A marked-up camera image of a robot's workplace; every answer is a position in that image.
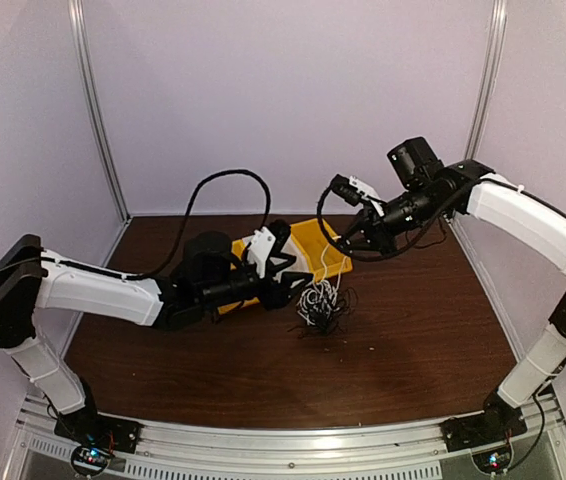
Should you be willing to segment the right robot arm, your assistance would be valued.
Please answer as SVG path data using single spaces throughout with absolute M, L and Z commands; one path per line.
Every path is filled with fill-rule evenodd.
M 443 216 L 460 214 L 486 222 L 540 254 L 566 276 L 566 213 L 472 159 L 444 165 L 425 138 L 415 137 L 387 154 L 405 191 L 385 201 L 354 176 L 337 174 L 325 190 L 357 208 L 351 225 L 331 245 L 360 262 L 397 257 L 415 247 L 397 244 L 413 231 L 422 237 Z M 475 430 L 498 440 L 514 424 L 518 409 L 566 364 L 566 291 L 547 327 L 526 356 L 484 403 Z

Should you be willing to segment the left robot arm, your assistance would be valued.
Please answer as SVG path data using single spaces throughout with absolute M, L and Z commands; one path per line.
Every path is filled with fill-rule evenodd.
M 290 233 L 264 227 L 241 254 L 218 231 L 188 240 L 167 277 L 96 267 L 42 247 L 25 235 L 0 260 L 0 350 L 49 399 L 59 422 L 86 444 L 107 433 L 87 383 L 72 372 L 34 325 L 37 309 L 92 313 L 173 331 L 220 307 L 257 300 L 265 309 L 290 304 L 314 279 L 286 252 Z

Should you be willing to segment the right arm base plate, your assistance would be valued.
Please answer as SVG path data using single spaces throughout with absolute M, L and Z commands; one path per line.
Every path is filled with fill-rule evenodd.
M 494 415 L 482 412 L 449 418 L 440 424 L 440 429 L 447 451 L 456 452 L 503 442 L 507 437 L 522 435 L 527 432 L 527 425 L 518 417 L 503 424 Z

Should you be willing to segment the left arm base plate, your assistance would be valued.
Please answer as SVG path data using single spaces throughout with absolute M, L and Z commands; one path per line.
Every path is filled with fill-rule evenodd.
M 60 414 L 54 434 L 106 452 L 134 453 L 140 430 L 137 421 L 80 411 Z

